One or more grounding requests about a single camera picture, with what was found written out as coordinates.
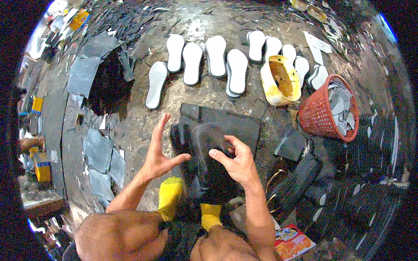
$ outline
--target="gray rubber sheet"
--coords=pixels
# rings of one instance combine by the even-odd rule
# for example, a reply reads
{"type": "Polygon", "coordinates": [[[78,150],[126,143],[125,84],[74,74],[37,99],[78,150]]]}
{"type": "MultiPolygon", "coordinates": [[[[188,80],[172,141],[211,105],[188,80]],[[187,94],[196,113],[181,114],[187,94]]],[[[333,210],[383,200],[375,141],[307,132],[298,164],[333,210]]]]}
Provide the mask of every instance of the gray rubber sheet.
{"type": "Polygon", "coordinates": [[[123,189],[123,182],[125,180],[125,166],[126,162],[122,156],[113,148],[112,159],[110,160],[110,170],[108,174],[115,181],[116,185],[123,189]]]}
{"type": "Polygon", "coordinates": [[[67,85],[68,91],[74,95],[82,95],[89,98],[90,88],[96,76],[99,63],[99,57],[77,56],[70,69],[67,85]]]}
{"type": "Polygon", "coordinates": [[[118,47],[119,40],[115,37],[108,36],[106,32],[90,39],[80,50],[78,56],[85,55],[87,57],[104,57],[113,49],[118,47]]]}
{"type": "Polygon", "coordinates": [[[113,200],[115,195],[110,189],[110,176],[98,173],[96,170],[89,170],[89,173],[93,195],[98,195],[109,201],[113,200]]]}
{"type": "Polygon", "coordinates": [[[110,166],[114,144],[112,140],[103,137],[98,130],[90,128],[83,148],[89,167],[105,173],[110,166]]]}

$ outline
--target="person's left hand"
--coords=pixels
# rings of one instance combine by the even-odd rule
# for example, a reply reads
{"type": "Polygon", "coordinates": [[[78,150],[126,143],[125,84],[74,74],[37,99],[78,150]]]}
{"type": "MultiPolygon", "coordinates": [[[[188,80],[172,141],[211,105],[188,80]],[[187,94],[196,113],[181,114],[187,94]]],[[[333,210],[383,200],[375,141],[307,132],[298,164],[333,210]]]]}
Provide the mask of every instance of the person's left hand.
{"type": "Polygon", "coordinates": [[[151,144],[148,148],[145,163],[138,173],[147,180],[161,177],[162,175],[172,170],[175,166],[191,159],[190,154],[180,154],[173,159],[169,159],[164,156],[163,150],[161,149],[161,138],[163,137],[164,127],[170,118],[171,115],[167,112],[164,112],[163,117],[160,119],[158,125],[153,130],[151,144]]]}

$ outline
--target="yellow box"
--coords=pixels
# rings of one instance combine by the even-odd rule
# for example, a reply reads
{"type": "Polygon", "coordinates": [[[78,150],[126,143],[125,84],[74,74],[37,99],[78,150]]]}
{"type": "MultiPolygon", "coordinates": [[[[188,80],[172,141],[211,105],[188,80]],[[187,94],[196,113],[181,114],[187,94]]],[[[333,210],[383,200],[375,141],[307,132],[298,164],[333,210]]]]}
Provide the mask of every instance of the yellow box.
{"type": "Polygon", "coordinates": [[[33,156],[35,155],[35,153],[38,153],[38,152],[39,152],[39,148],[38,147],[32,147],[32,148],[29,149],[29,156],[31,158],[33,158],[33,156]]]}
{"type": "Polygon", "coordinates": [[[85,10],[80,10],[74,17],[73,21],[70,23],[69,27],[72,30],[77,31],[77,29],[80,28],[83,25],[83,23],[88,19],[89,15],[90,14],[85,10]]]}
{"type": "Polygon", "coordinates": [[[36,153],[34,157],[35,173],[39,182],[51,180],[51,162],[46,153],[36,153]]]}
{"type": "Polygon", "coordinates": [[[42,104],[43,104],[42,98],[33,97],[33,105],[32,105],[31,113],[40,115],[42,111],[42,104]]]}

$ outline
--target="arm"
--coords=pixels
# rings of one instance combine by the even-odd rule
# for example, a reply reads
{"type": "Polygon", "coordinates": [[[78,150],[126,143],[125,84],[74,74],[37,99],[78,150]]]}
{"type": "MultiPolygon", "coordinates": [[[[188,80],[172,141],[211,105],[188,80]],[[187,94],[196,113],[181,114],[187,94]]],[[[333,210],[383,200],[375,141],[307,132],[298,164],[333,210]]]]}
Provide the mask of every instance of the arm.
{"type": "Polygon", "coordinates": [[[181,154],[173,159],[164,156],[161,149],[161,138],[170,117],[168,113],[163,114],[153,130],[151,144],[143,167],[137,172],[132,182],[112,200],[106,209],[106,213],[119,210],[135,210],[150,181],[156,177],[161,177],[175,166],[191,158],[189,154],[181,154]]]}
{"type": "Polygon", "coordinates": [[[235,151],[234,159],[215,149],[210,150],[209,155],[222,163],[229,175],[244,188],[248,243],[260,260],[276,260],[274,224],[267,208],[263,185],[258,177],[251,149],[234,136],[225,136],[225,140],[233,145],[230,152],[235,151]]]}

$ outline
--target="person's right hand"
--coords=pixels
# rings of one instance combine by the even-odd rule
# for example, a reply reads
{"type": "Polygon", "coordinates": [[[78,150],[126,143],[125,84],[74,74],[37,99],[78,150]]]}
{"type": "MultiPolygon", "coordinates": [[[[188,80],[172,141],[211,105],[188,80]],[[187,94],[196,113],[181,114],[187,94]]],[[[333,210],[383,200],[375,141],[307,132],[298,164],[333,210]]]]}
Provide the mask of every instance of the person's right hand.
{"type": "Polygon", "coordinates": [[[234,136],[225,135],[225,140],[233,145],[232,151],[235,150],[236,157],[230,159],[223,152],[216,149],[211,149],[209,156],[224,165],[231,178],[239,182],[244,188],[254,184],[254,182],[259,182],[260,179],[250,147],[234,136]]]}

